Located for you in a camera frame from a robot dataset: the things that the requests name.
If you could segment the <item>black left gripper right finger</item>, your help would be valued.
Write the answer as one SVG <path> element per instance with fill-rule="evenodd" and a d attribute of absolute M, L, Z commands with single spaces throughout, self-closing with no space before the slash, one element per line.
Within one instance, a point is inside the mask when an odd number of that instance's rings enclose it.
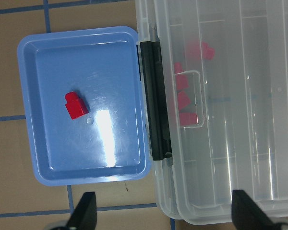
<path fill-rule="evenodd" d="M 273 221 L 244 190 L 232 191 L 231 219 L 237 230 L 272 230 Z"/>

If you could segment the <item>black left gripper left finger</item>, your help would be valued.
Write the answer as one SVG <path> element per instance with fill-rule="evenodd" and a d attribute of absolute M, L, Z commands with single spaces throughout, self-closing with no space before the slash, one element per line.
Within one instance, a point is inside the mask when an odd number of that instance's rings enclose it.
<path fill-rule="evenodd" d="M 66 224 L 68 230 L 94 230 L 97 224 L 95 192 L 85 192 Z"/>

